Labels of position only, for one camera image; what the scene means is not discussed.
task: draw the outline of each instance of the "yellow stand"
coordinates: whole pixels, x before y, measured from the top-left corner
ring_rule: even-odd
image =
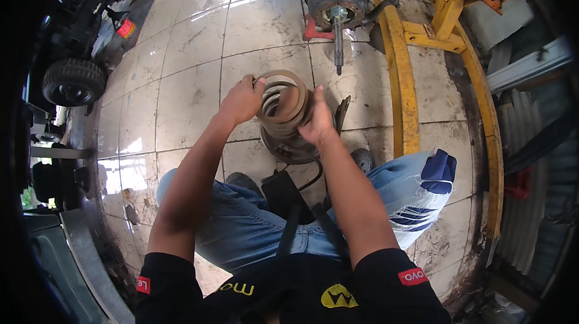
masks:
[[[382,0],[374,0],[378,5]],[[489,166],[489,212],[485,234],[496,240],[503,214],[503,150],[497,113],[486,76],[476,52],[459,23],[464,0],[430,0],[436,13],[430,24],[402,21],[396,8],[387,6],[378,16],[388,63],[394,117],[394,157],[420,150],[418,104],[407,44],[459,53],[467,68],[481,111]]]

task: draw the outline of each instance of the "tile floor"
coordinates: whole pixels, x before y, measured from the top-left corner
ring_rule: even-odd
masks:
[[[138,38],[110,76],[98,127],[98,168],[105,221],[137,274],[157,212],[160,177],[179,165],[187,149],[244,74],[285,68],[314,88],[324,84],[332,109],[352,101],[342,139],[351,150],[369,148],[378,164],[393,159],[390,83],[384,56],[347,31],[346,63],[335,74],[333,43],[302,40],[301,0],[155,0]],[[422,0],[401,0],[404,19],[428,21]],[[410,46],[419,103],[422,150],[438,147],[457,160],[455,190],[439,220],[408,254],[429,275],[444,301],[470,250],[475,222],[473,155],[465,110],[440,51]],[[259,140],[256,119],[229,138],[216,179],[244,172],[257,183],[283,165]],[[297,185],[317,173],[315,164],[288,169]],[[308,203],[324,196],[323,180],[303,192]],[[204,294],[229,277],[199,257]]]

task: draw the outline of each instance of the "man's left hand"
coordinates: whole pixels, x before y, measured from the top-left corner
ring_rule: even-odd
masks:
[[[253,118],[261,107],[265,79],[259,79],[255,85],[253,80],[253,75],[245,75],[238,81],[227,93],[217,114],[235,126]]]

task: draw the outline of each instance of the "yellow logo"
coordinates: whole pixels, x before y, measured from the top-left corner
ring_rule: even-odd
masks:
[[[219,288],[219,290],[225,291],[225,290],[229,290],[229,289],[233,288],[233,291],[235,291],[236,293],[242,293],[243,295],[247,295],[247,296],[250,296],[251,294],[253,294],[253,289],[255,288],[255,286],[251,285],[250,291],[248,292],[248,291],[245,291],[245,287],[247,286],[247,284],[243,284],[241,289],[237,288],[238,285],[239,285],[238,282],[236,282],[235,285],[227,283],[227,284],[221,286]]]
[[[354,308],[358,306],[354,296],[342,284],[330,286],[322,294],[322,305],[327,308]]]

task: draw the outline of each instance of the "jeans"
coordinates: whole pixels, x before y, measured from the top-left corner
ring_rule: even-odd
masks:
[[[366,174],[386,206],[402,250],[438,218],[452,191],[456,160],[442,150],[431,156],[433,151],[404,155]],[[440,159],[432,164],[436,157]],[[427,162],[431,169],[425,177]],[[161,178],[157,204],[176,170]],[[328,215],[337,222],[333,208]],[[247,265],[275,256],[285,226],[286,220],[270,212],[267,201],[254,191],[214,181],[211,212],[196,233],[195,251],[235,275]],[[302,252],[340,259],[318,221],[298,225],[290,253]]]

